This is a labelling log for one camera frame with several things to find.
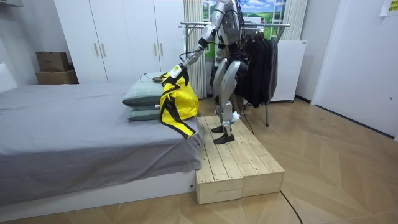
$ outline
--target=landscape picture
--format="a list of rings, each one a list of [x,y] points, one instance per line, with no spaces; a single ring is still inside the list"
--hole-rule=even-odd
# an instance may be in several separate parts
[[[245,21],[251,21],[254,23],[271,23],[272,15],[274,13],[275,2],[282,2],[282,0],[241,0],[241,9],[243,14],[243,19]],[[216,1],[210,1],[210,14],[214,11]],[[208,18],[208,6],[205,4],[203,7],[204,18]],[[277,6],[275,18],[280,18],[280,12],[282,11],[282,6]],[[264,30],[264,37],[269,39],[271,34],[271,28]],[[277,34],[277,29],[273,30],[273,34]],[[215,54],[215,45],[210,44],[210,51],[206,54],[206,58],[213,58]]]

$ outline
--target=wooden platform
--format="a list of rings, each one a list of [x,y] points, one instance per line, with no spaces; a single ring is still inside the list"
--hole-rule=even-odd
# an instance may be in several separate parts
[[[218,117],[198,120],[204,138],[196,171],[198,204],[280,191],[285,171],[242,121],[232,125],[235,141],[215,145],[222,134],[210,130],[220,125]]]

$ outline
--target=clothes rack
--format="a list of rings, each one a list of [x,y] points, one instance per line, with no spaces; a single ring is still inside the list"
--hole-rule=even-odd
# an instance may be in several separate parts
[[[206,25],[211,24],[211,22],[181,22],[181,25],[178,25],[178,28],[184,28],[185,31],[185,53],[188,52],[188,38],[192,31],[194,29],[203,29],[205,28]],[[263,23],[263,24],[255,24],[255,23],[244,23],[245,30],[264,30],[267,27],[279,27],[277,30],[277,38],[276,42],[279,42],[280,38],[282,37],[282,34],[285,31],[286,27],[290,27],[290,24],[273,24],[273,23]],[[269,110],[268,110],[268,105],[266,106],[266,117],[265,117],[265,122],[266,126],[269,126]]]

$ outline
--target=humanoid robot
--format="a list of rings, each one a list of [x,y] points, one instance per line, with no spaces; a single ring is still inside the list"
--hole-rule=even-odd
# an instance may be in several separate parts
[[[181,77],[188,80],[188,66],[198,60],[210,41],[220,32],[220,42],[223,43],[219,45],[217,50],[215,65],[218,68],[213,83],[213,100],[221,126],[213,128],[212,131],[216,133],[224,132],[224,135],[215,139],[215,144],[224,144],[235,140],[231,133],[233,107],[229,98],[234,92],[236,80],[243,76],[248,69],[247,57],[241,48],[244,38],[242,34],[244,21],[237,1],[217,0],[215,10],[211,15],[211,24],[204,27],[195,50],[186,53],[185,61],[176,65],[170,71],[169,80],[167,80],[174,83]],[[223,45],[228,48],[228,59],[221,56]]]

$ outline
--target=yellow and black jacket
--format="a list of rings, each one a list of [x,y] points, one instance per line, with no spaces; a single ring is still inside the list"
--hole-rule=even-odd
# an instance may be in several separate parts
[[[187,139],[195,130],[183,120],[198,114],[198,98],[188,84],[187,76],[173,82],[169,82],[168,77],[169,73],[164,74],[163,94],[160,98],[161,121]]]

